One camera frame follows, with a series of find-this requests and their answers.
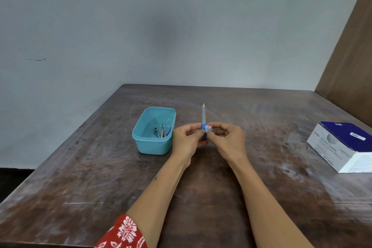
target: wooden table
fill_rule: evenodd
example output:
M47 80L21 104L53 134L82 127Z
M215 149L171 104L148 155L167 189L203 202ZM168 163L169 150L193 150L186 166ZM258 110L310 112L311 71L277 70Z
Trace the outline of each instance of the wooden table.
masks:
M93 246L168 159L137 151L149 106L176 126L223 120L246 132L249 159L315 247L372 247L372 174L338 174L307 143L316 123L352 122L311 91L121 86L1 205L0 242ZM216 148L197 150L175 191L158 247L255 247L239 184Z

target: person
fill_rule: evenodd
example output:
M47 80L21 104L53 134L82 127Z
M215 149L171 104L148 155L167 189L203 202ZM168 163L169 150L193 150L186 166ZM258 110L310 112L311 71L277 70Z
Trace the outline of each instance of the person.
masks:
M201 123L173 131L173 151L150 185L122 215L97 248L156 248L165 214L178 182L197 147L211 141L227 161L241 186L258 248L313 248L264 185L245 151L245 135L238 126L212 122L203 140Z

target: white sticker on box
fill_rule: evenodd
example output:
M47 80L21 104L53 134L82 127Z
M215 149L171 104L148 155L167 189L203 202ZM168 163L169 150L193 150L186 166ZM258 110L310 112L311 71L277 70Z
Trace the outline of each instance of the white sticker on box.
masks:
M354 136L355 138L359 138L360 140L365 140L366 139L366 138L364 138L364 137L362 137L360 135L357 135L356 133L353 133L353 132L351 132L350 135L351 136Z

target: forearm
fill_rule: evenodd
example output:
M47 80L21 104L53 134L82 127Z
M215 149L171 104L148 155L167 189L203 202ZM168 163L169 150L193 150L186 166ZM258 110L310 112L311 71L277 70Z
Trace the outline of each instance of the forearm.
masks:
M185 168L184 162L176 155L170 156L127 212L142 232L149 248L157 246L170 200Z
M313 248L272 196L248 159L229 164L242 188L257 247Z

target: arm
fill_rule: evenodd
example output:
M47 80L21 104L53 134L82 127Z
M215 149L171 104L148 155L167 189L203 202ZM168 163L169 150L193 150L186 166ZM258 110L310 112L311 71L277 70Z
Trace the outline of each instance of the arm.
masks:
M127 212L148 248L156 248L158 244L170 200L196 148L208 143L207 140L199 141L204 135L201 128L202 124L197 123L173 131L172 155Z
M208 139L217 146L239 181L257 247L314 248L284 212L248 161L242 129L226 123L208 125L217 128L208 133Z

